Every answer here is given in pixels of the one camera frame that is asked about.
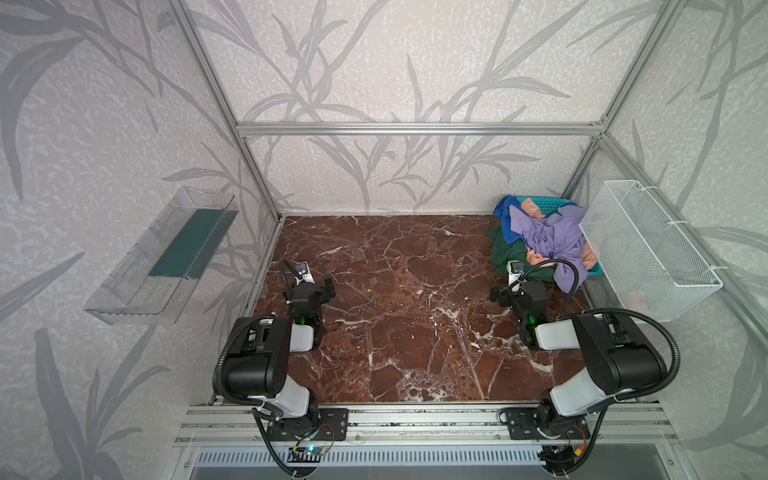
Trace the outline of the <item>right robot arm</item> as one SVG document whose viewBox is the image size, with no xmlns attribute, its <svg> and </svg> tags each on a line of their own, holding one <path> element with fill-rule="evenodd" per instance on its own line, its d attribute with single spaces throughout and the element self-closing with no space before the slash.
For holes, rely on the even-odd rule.
<svg viewBox="0 0 768 480">
<path fill-rule="evenodd" d="M 543 393 L 535 407 L 510 407 L 500 419 L 513 440 L 566 439 L 591 435 L 587 416 L 622 401 L 665 389 L 682 363 L 672 334 L 651 317 L 623 308 L 596 308 L 550 320 L 546 286 L 531 279 L 534 267 L 506 267 L 507 283 L 494 286 L 491 301 L 513 310 L 523 344 L 533 350 L 578 350 L 585 366 Z"/>
</svg>

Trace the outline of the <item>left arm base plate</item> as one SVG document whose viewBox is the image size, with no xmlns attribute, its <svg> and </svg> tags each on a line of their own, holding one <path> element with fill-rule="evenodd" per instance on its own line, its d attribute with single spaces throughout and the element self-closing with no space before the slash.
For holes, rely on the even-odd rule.
<svg viewBox="0 0 768 480">
<path fill-rule="evenodd" d="M 300 418 L 285 418 L 270 421 L 267 437 L 271 441 L 289 441 L 311 437 L 324 441 L 343 441 L 346 439 L 350 411 L 346 408 L 321 407 L 309 411 Z"/>
</svg>

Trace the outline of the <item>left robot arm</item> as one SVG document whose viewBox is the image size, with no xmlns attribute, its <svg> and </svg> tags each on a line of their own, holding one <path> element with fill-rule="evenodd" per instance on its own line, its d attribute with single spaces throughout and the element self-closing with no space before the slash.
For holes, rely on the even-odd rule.
<svg viewBox="0 0 768 480">
<path fill-rule="evenodd" d="M 326 331 L 322 307 L 335 297 L 335 287 L 330 278 L 317 284 L 303 277 L 285 294 L 286 316 L 235 322 L 212 385 L 226 402 L 249 406 L 258 426 L 301 438 L 319 429 L 320 413 L 314 392 L 290 376 L 290 355 L 320 348 Z"/>
</svg>

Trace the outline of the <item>purple t-shirt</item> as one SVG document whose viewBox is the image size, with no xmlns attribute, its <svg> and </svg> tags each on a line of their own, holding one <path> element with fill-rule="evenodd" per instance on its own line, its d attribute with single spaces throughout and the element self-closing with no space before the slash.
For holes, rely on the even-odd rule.
<svg viewBox="0 0 768 480">
<path fill-rule="evenodd" d="M 567 265 L 554 263 L 553 280 L 568 293 L 577 279 L 580 286 L 588 276 L 589 267 L 583 262 L 586 239 L 580 229 L 587 209 L 564 205 L 546 218 L 533 218 L 517 207 L 509 208 L 510 230 L 520 234 L 529 250 L 544 259 L 560 259 L 570 262 L 577 275 Z"/>
</svg>

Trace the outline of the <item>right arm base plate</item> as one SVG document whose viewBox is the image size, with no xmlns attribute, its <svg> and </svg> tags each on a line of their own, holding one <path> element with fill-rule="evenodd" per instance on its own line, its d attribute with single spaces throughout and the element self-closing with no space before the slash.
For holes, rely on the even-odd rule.
<svg viewBox="0 0 768 480">
<path fill-rule="evenodd" d="M 498 421 L 511 440 L 589 440 L 584 416 L 565 417 L 545 406 L 508 407 L 498 412 Z"/>
</svg>

